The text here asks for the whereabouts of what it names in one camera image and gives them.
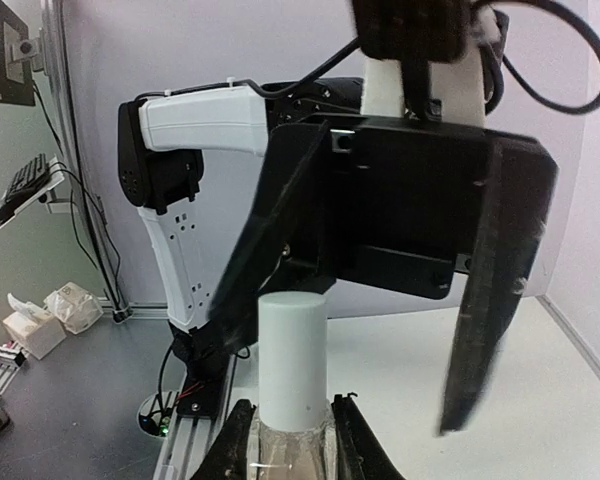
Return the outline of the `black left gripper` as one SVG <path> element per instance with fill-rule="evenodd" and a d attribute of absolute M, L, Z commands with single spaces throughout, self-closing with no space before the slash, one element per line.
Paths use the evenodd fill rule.
<path fill-rule="evenodd" d="M 441 300 L 462 273 L 438 426 L 460 431 L 527 288 L 554 187 L 554 160 L 526 136 L 335 114 L 282 125 L 207 312 L 213 345 L 254 344 L 266 293 L 344 280 Z"/>

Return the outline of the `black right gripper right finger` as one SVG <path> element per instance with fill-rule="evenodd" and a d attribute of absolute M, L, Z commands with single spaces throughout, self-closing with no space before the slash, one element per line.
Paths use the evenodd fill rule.
<path fill-rule="evenodd" d="M 338 446 L 338 478 L 345 480 L 404 480 L 355 403 L 355 394 L 334 397 Z"/>

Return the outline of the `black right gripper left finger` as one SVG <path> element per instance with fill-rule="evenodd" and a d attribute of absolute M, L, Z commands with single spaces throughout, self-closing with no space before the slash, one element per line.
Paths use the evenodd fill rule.
<path fill-rule="evenodd" d="M 191 480 L 244 480 L 247 478 L 247 444 L 255 406 L 236 402 L 216 440 Z"/>

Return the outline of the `clear nail polish bottle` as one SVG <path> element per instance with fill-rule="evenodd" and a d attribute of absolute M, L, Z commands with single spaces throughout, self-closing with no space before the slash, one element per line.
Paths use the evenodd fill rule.
<path fill-rule="evenodd" d="M 330 406 L 317 427 L 283 432 L 267 426 L 255 409 L 247 435 L 247 479 L 337 479 L 338 444 Z"/>

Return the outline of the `white nail polish cap brush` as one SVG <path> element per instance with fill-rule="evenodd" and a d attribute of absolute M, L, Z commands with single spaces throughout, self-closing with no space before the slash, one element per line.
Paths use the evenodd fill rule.
<path fill-rule="evenodd" d="M 327 309 L 321 294 L 258 300 L 258 399 L 264 424 L 283 432 L 320 425 L 327 404 Z"/>

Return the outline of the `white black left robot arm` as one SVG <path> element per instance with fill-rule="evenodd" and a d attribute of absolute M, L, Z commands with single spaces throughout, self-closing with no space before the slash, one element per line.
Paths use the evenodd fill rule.
<path fill-rule="evenodd" d="M 190 371 L 257 338 L 264 294 L 339 280 L 461 300 L 439 423 L 461 430 L 511 324 L 546 227 L 558 167 L 533 138 L 360 110 L 335 77 L 149 93 L 118 110 L 118 175 L 150 233 L 176 351 Z M 262 159 L 221 277 L 203 283 L 193 208 L 207 151 Z"/>

